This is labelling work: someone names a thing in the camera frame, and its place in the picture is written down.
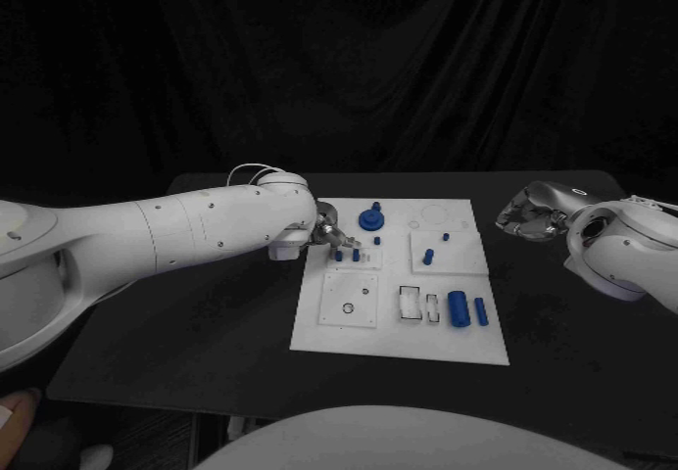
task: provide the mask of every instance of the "black backdrop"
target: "black backdrop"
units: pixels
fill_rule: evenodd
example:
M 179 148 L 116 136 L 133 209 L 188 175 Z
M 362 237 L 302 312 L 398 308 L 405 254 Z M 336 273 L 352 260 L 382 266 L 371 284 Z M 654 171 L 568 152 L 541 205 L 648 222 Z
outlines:
M 671 3 L 6 1 L 0 198 L 152 197 L 266 162 L 600 168 L 675 200 Z

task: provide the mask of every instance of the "white board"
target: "white board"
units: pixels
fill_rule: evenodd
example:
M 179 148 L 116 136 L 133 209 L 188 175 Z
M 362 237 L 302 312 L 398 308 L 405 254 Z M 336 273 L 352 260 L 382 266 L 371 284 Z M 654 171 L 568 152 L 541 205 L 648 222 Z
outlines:
M 375 232 L 358 223 L 375 200 L 322 201 L 335 206 L 339 228 L 358 238 L 364 249 L 361 261 L 352 261 L 349 249 L 342 249 L 343 260 L 336 261 L 329 245 L 309 247 L 290 349 L 509 365 L 470 201 L 378 200 L 385 223 Z M 442 240 L 443 233 L 449 233 L 447 241 Z M 427 248 L 436 252 L 429 266 L 421 253 Z M 401 286 L 420 288 L 421 321 L 401 319 Z M 466 293 L 472 324 L 465 328 L 450 323 L 452 291 Z M 429 295 L 437 296 L 440 322 L 429 321 Z M 488 326 L 478 321 L 475 298 L 485 302 Z

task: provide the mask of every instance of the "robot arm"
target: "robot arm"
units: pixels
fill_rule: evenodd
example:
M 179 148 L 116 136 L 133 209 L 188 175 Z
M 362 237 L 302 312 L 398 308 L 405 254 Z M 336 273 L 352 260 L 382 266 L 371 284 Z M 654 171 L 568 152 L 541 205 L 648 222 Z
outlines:
M 268 247 L 359 247 L 304 179 L 276 172 L 218 187 L 107 206 L 48 209 L 0 201 L 0 371 L 46 346 L 85 309 L 130 282 Z
M 649 293 L 678 313 L 678 218 L 674 206 L 633 196 L 600 202 L 553 182 L 532 182 L 511 200 L 498 227 L 530 241 L 567 233 L 566 268 L 625 301 Z

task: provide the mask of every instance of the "table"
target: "table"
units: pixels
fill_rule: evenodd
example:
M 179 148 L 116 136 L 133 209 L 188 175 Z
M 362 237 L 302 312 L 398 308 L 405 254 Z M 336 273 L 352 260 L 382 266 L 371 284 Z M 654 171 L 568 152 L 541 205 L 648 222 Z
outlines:
M 678 317 L 652 298 L 599 294 L 564 269 L 566 239 L 528 243 L 495 227 L 532 180 L 603 199 L 600 171 L 304 174 L 316 197 L 470 199 L 511 366 L 290 351 L 306 256 L 261 250 L 139 281 L 97 310 L 48 396 L 283 418 L 391 404 L 493 419 L 587 448 L 678 455 Z M 179 193 L 224 184 L 185 174 Z

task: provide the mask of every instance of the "white platform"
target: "white platform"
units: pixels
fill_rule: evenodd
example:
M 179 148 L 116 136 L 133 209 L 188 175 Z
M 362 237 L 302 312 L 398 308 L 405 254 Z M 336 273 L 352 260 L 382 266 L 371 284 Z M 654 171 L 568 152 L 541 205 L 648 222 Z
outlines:
M 385 224 L 375 232 L 358 223 L 375 200 L 322 201 L 339 212 L 339 228 L 364 243 L 362 256 L 354 262 L 352 250 L 342 249 L 338 262 L 328 245 L 309 247 L 290 349 L 509 365 L 470 201 L 378 200 Z M 436 251 L 431 265 L 423 263 L 427 248 Z M 400 286 L 420 288 L 421 321 L 401 319 Z M 450 323 L 450 291 L 466 293 L 465 328 Z M 439 298 L 440 323 L 427 321 L 429 294 Z M 488 326 L 478 322 L 476 297 Z

